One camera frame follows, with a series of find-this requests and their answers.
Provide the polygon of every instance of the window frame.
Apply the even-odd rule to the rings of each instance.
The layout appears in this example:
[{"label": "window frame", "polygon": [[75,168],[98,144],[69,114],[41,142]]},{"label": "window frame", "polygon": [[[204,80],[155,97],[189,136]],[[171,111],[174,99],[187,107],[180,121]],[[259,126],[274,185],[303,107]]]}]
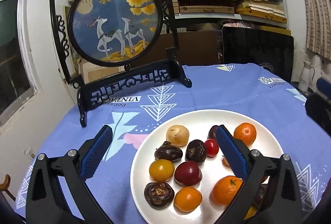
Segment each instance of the window frame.
[{"label": "window frame", "polygon": [[36,70],[34,68],[29,43],[28,27],[26,21],[26,2],[27,0],[18,0],[16,20],[19,49],[30,88],[21,94],[0,114],[0,127],[3,126],[10,119],[10,117],[24,105],[24,103],[26,103],[31,97],[40,91],[40,85],[36,79]]}]

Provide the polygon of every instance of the pink cloth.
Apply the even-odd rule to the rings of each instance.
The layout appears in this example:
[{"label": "pink cloth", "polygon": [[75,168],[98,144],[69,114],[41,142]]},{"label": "pink cloth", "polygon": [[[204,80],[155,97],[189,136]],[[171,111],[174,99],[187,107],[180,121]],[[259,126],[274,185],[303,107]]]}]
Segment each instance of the pink cloth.
[{"label": "pink cloth", "polygon": [[123,139],[126,144],[133,144],[134,148],[138,149],[147,136],[148,134],[125,134]]}]

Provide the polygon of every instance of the white plate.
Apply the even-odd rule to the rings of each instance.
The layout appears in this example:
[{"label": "white plate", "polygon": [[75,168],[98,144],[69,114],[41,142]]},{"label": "white plate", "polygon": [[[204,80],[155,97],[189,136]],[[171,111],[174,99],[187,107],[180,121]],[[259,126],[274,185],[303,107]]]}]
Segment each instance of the white plate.
[{"label": "white plate", "polygon": [[[198,110],[188,112],[174,117],[150,133],[139,147],[132,163],[130,185],[133,200],[143,218],[149,224],[214,224],[224,211],[224,206],[213,204],[209,195],[215,183],[227,176],[233,175],[230,168],[222,164],[222,152],[213,158],[208,158],[200,165],[203,175],[200,184],[195,187],[202,193],[202,203],[191,213],[181,213],[174,208],[173,203],[164,209],[156,210],[151,208],[145,200],[145,186],[153,180],[149,176],[149,166],[155,161],[154,152],[166,140],[167,129],[175,124],[184,125],[190,132],[189,141],[200,139],[203,142],[207,140],[209,129],[213,125],[224,124],[225,127],[233,134],[234,129],[243,122],[253,124],[257,131],[257,137],[250,149],[259,150],[264,156],[279,158],[283,150],[267,128],[262,124],[245,115],[217,109]],[[183,150],[182,161],[175,162],[175,168],[185,161],[186,146],[181,147]],[[173,177],[167,182],[174,189],[175,194],[182,188],[178,185]]]}]

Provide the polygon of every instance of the black wooden frame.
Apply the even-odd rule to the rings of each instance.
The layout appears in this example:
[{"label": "black wooden frame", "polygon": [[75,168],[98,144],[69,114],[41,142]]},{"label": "black wooden frame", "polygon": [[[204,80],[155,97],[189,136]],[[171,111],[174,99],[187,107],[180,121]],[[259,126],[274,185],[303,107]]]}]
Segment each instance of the black wooden frame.
[{"label": "black wooden frame", "polygon": [[105,66],[105,67],[114,67],[114,66],[123,66],[126,64],[129,64],[130,62],[134,61],[135,59],[137,59],[138,57],[140,57],[141,55],[147,53],[151,47],[155,44],[156,40],[158,39],[161,30],[162,30],[162,25],[163,25],[163,12],[162,12],[162,4],[160,0],[153,0],[154,4],[156,6],[156,10],[158,12],[158,26],[155,30],[155,34],[151,40],[151,42],[149,43],[149,45],[144,49],[144,51],[142,51],[140,54],[138,54],[137,56],[133,57],[133,58],[128,58],[127,60],[124,61],[120,61],[120,62],[105,62],[105,61],[101,61],[101,60],[97,60],[95,58],[92,58],[90,55],[86,54],[81,47],[79,46],[79,44],[77,43],[77,40],[74,36],[73,33],[73,17],[74,17],[74,11],[77,8],[77,5],[79,4],[80,0],[74,0],[71,8],[70,8],[70,12],[69,12],[69,16],[68,16],[68,23],[67,23],[67,27],[68,27],[68,36],[70,39],[70,42],[73,46],[73,48],[78,52],[79,55],[81,55],[85,60],[96,64],[96,65],[100,65],[100,66]]},{"label": "black wooden frame", "polygon": [[108,100],[110,100],[111,95],[113,95],[117,91],[122,90],[124,87],[131,87],[136,85],[137,83],[143,82],[165,83],[170,82],[174,79],[178,79],[182,84],[187,87],[192,86],[192,82],[186,77],[183,67],[176,60],[176,52],[177,50],[179,50],[179,44],[177,28],[175,27],[174,23],[175,16],[173,12],[173,3],[171,0],[161,0],[161,5],[157,4],[157,6],[161,6],[162,8],[162,18],[160,20],[160,25],[162,27],[162,24],[165,24],[167,26],[167,30],[171,30],[174,39],[174,46],[171,48],[167,48],[167,59],[146,64],[134,69],[130,69],[130,65],[125,64],[129,61],[121,62],[116,65],[105,65],[107,64],[105,62],[105,64],[102,64],[102,66],[119,66],[125,64],[125,72],[121,72],[116,75],[100,79],[98,81],[90,82],[88,84],[84,83],[84,80],[81,75],[75,75],[73,77],[70,75],[69,69],[66,64],[66,58],[69,56],[69,47],[67,35],[65,33],[64,20],[60,15],[56,15],[55,0],[49,1],[52,31],[56,51],[67,83],[72,84],[75,89],[78,89],[77,103],[80,113],[80,124],[82,125],[82,127],[86,127],[87,125],[87,111],[93,110],[96,107],[107,102]]}]

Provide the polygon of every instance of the table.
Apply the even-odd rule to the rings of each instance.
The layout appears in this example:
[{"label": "table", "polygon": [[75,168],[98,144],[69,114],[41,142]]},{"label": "table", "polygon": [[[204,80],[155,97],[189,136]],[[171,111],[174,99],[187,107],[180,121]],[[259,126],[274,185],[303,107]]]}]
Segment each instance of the table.
[{"label": "table", "polygon": [[[111,126],[113,143],[93,178],[86,183],[114,223],[144,224],[130,190],[131,164],[142,141],[174,116],[200,109],[231,110],[252,117],[274,134],[283,151],[292,158],[302,209],[305,214],[312,211],[331,177],[331,138],[306,115],[306,98],[289,83],[255,64],[184,66],[184,69],[192,80],[192,88],[178,81],[126,88],[117,92],[110,103],[88,112],[86,128],[81,127],[75,106],[38,154],[63,156],[93,138],[103,125]],[[15,211],[22,216],[32,169],[33,163],[16,198]],[[60,183],[72,213],[82,218],[63,177]]]}]

